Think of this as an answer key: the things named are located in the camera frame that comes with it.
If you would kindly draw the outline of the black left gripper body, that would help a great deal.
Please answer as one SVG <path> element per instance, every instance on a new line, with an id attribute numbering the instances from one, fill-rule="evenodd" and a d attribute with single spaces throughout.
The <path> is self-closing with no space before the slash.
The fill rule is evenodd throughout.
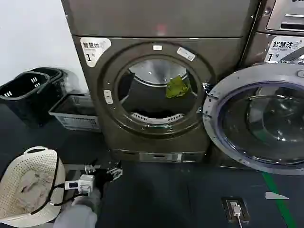
<path id="1" fill-rule="evenodd" d="M 111 174 L 108 173 L 107 169 L 97 169 L 94 172 L 95 187 L 101 192 L 104 192 L 104 186 L 106 183 L 111 181 Z"/>

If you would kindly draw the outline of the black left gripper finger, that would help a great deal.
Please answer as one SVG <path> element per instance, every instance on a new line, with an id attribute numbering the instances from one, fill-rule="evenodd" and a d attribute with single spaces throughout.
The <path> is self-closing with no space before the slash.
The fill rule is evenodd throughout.
<path id="1" fill-rule="evenodd" d="M 119 161 L 115 166 L 109 169 L 107 172 L 107 180 L 109 182 L 115 181 L 123 175 L 122 162 Z"/>
<path id="2" fill-rule="evenodd" d="M 100 165 L 97 165 L 98 159 L 94 159 L 89 164 L 84 165 L 85 174 L 95 174 L 97 169 L 100 169 Z"/>

